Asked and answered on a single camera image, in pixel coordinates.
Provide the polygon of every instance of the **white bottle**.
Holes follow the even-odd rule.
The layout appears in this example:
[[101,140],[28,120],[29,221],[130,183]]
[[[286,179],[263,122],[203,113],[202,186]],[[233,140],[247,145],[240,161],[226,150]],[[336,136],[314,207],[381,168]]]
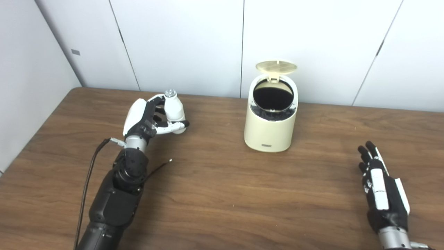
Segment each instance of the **white bottle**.
[[[185,120],[185,112],[183,111],[183,104],[177,97],[177,93],[174,89],[165,91],[165,113],[168,121],[183,121]],[[180,134],[186,130],[180,129],[173,133]]]

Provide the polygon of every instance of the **robotic hand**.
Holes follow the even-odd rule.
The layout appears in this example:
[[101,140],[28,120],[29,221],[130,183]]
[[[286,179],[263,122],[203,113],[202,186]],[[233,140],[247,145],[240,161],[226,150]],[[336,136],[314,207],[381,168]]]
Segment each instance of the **robotic hand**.
[[[168,121],[162,121],[156,113],[166,115]],[[174,90],[148,101],[138,99],[131,106],[123,128],[125,141],[108,139],[124,148],[97,191],[89,210],[90,222],[76,250],[117,249],[124,230],[132,223],[149,177],[145,155],[149,140],[156,134],[182,133],[188,126]]]
[[369,210],[367,219],[373,231],[378,234],[382,249],[431,249],[417,242],[410,242],[408,214],[410,205],[405,195],[401,180],[389,176],[384,160],[378,148],[368,141],[358,147],[362,162],[362,185],[367,196]]

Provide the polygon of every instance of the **white robotic hand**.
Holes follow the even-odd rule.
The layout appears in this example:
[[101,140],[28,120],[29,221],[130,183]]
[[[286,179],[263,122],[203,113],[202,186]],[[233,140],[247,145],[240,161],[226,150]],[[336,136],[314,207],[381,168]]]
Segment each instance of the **white robotic hand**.
[[[166,115],[168,121],[162,121],[156,113]],[[167,90],[147,101],[138,99],[133,103],[123,126],[123,135],[125,138],[138,135],[148,142],[156,134],[181,133],[189,124],[176,92]]]

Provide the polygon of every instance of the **wire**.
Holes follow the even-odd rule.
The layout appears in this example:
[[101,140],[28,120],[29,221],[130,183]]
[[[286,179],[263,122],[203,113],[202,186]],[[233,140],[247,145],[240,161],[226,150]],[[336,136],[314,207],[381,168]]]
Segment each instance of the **wire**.
[[170,159],[169,161],[167,161],[167,162],[165,162],[165,163],[162,163],[160,166],[158,166],[156,169],[154,169],[148,176],[147,176],[147,179],[151,176],[151,175],[153,175],[154,173],[156,173],[157,172],[157,170],[159,170],[160,168],[162,168],[163,166],[165,166],[166,164],[168,164],[168,163],[170,163],[170,162],[172,162],[173,161],[173,159]]
[[97,146],[97,148],[95,149],[94,154],[92,155],[91,158],[91,163],[89,165],[89,170],[88,170],[88,174],[86,175],[86,181],[85,181],[85,186],[83,187],[83,194],[82,194],[82,202],[80,203],[80,214],[79,214],[79,222],[77,223],[77,230],[75,232],[75,239],[74,239],[74,250],[77,248],[77,245],[79,244],[79,236],[80,236],[80,228],[82,226],[82,218],[83,218],[83,209],[85,208],[85,199],[86,199],[86,191],[88,190],[88,184],[89,184],[89,179],[91,178],[91,172],[92,172],[92,168],[94,166],[94,161],[95,161],[95,157],[97,156],[97,154],[99,153],[99,151],[111,140],[111,138],[105,139],[103,140],[102,143],[99,144],[99,146]]

